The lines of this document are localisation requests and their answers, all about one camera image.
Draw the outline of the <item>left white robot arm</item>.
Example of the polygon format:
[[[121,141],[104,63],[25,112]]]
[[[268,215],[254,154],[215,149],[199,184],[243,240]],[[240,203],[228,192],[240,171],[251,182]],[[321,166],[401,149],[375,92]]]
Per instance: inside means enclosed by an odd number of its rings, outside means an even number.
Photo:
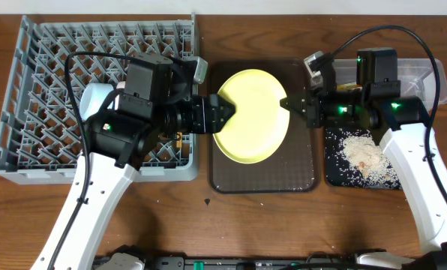
[[[90,269],[110,218],[161,134],[216,134],[236,108],[217,94],[160,105],[151,118],[103,103],[85,122],[83,153],[33,269]]]

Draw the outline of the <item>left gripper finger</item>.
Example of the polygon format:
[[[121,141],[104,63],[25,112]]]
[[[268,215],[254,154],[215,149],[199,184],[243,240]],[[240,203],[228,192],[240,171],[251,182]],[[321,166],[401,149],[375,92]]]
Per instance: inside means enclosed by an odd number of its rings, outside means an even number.
[[[234,112],[216,112],[211,117],[211,132],[213,134],[222,131],[226,123],[233,117]]]
[[[218,112],[234,113],[236,111],[236,107],[232,103],[218,94],[210,94],[208,98],[210,107]]]

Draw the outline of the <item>yellow round plate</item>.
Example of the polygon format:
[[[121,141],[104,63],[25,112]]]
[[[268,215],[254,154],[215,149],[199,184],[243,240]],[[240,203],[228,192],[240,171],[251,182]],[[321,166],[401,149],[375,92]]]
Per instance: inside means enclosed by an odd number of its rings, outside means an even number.
[[[240,164],[256,164],[274,154],[290,124],[290,112],[280,105],[287,93],[279,80],[264,70],[247,69],[232,75],[217,95],[235,106],[213,135],[220,151]]]

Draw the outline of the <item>wooden chopstick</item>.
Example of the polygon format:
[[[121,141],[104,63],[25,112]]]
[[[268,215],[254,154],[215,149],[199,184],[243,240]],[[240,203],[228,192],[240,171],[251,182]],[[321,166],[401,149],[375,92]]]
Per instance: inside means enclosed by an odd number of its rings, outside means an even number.
[[[182,132],[178,132],[175,135],[175,147],[180,149],[182,147]]]

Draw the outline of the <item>light blue bowl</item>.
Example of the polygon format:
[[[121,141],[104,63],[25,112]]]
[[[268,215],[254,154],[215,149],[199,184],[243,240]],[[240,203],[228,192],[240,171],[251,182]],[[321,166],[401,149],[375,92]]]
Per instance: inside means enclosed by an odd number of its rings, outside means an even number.
[[[107,95],[113,90],[112,85],[104,83],[90,83],[85,87],[79,103],[79,114],[83,122],[98,112]]]

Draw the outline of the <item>white bowl with crumbs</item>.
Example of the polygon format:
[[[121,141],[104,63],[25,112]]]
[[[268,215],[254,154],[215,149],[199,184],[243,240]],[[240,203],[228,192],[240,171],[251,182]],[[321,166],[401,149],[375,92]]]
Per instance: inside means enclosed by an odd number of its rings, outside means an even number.
[[[125,88],[125,84],[126,84],[125,81],[118,82],[115,88],[116,89],[124,89]]]

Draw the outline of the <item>green yellow snack wrapper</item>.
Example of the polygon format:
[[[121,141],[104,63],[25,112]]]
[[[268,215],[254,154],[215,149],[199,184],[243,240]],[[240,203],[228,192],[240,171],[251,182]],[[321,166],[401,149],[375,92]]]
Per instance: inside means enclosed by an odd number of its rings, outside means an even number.
[[[355,82],[350,82],[350,83],[337,85],[337,90],[338,91],[351,91],[353,89],[360,89],[361,87],[362,87],[361,85],[359,85]]]

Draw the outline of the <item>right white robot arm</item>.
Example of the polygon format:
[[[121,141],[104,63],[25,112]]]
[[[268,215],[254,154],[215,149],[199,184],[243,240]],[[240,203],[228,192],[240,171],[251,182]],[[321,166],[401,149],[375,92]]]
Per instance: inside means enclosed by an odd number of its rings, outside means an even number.
[[[409,203],[423,256],[363,253],[354,263],[330,269],[447,269],[447,169],[432,128],[434,116],[418,97],[397,94],[290,96],[280,106],[298,113],[308,127],[360,127],[370,131],[399,178]]]

